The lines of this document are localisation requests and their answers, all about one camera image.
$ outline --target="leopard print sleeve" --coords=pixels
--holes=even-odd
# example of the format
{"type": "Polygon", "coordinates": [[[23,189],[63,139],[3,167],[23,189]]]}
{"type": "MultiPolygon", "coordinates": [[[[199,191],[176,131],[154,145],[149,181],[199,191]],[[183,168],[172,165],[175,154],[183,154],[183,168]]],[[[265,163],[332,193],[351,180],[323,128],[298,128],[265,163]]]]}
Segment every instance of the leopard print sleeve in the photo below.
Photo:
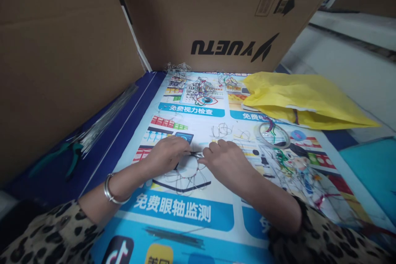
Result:
{"type": "Polygon", "coordinates": [[[3,263],[89,263],[90,250],[103,233],[76,200],[36,217],[0,254],[3,263]]]}
{"type": "Polygon", "coordinates": [[[302,211],[300,231],[285,236],[269,231],[269,250],[279,263],[391,263],[390,255],[367,237],[332,223],[294,197],[302,211]]]}

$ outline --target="teal surface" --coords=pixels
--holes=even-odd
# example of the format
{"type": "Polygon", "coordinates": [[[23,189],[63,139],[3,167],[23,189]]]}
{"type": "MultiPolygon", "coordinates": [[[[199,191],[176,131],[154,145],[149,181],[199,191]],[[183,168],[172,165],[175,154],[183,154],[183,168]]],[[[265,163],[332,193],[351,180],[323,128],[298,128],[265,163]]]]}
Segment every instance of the teal surface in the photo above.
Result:
{"type": "Polygon", "coordinates": [[[339,153],[396,225],[396,140],[362,144],[339,153]]]}

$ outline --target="hand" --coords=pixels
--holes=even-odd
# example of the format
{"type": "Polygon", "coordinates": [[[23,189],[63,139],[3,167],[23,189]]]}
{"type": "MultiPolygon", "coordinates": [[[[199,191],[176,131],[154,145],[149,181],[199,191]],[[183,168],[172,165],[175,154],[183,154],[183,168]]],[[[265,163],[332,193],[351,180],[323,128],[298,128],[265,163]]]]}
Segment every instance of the hand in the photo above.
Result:
{"type": "Polygon", "coordinates": [[[139,163],[144,176],[152,179],[173,170],[180,158],[189,155],[190,151],[190,144],[185,139],[172,135],[161,139],[139,163]]]}
{"type": "Polygon", "coordinates": [[[198,163],[206,165],[219,182],[242,198],[246,185],[262,178],[234,142],[219,139],[204,148],[203,155],[198,163]]]}

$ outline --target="silver bangle bracelet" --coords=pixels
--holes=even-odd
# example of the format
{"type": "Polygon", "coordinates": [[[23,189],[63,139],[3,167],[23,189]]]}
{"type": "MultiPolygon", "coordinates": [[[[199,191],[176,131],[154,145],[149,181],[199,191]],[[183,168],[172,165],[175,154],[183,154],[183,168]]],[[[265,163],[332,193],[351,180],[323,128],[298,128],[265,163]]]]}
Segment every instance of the silver bangle bracelet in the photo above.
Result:
{"type": "Polygon", "coordinates": [[[103,190],[104,190],[104,195],[108,198],[108,200],[109,201],[111,201],[111,202],[113,202],[113,203],[115,203],[115,204],[125,204],[126,202],[128,202],[129,201],[129,199],[132,197],[132,196],[130,196],[127,200],[125,200],[125,201],[117,201],[116,199],[114,199],[114,196],[113,195],[111,195],[111,193],[110,193],[110,191],[109,191],[109,189],[108,189],[108,182],[109,182],[109,180],[110,180],[110,178],[112,178],[112,176],[114,175],[115,173],[110,173],[109,175],[107,175],[107,178],[106,178],[106,181],[104,182],[104,186],[103,186],[103,190]]]}

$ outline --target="green handled pliers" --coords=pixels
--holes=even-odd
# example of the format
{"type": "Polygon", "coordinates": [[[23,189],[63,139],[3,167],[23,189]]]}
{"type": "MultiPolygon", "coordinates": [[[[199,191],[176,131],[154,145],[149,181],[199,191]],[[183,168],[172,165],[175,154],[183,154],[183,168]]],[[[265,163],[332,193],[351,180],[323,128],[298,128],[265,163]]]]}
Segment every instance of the green handled pliers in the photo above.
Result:
{"type": "Polygon", "coordinates": [[[81,158],[81,150],[83,148],[83,145],[79,142],[66,142],[61,145],[59,150],[56,152],[50,153],[46,155],[44,158],[42,158],[40,161],[37,162],[37,164],[34,166],[34,168],[30,171],[29,177],[32,177],[36,175],[39,171],[41,171],[49,162],[51,162],[53,159],[55,159],[57,156],[62,154],[63,152],[67,150],[72,150],[73,151],[73,161],[71,163],[71,166],[69,170],[66,173],[66,180],[69,180],[71,178],[71,174],[73,173],[78,161],[81,158]]]}

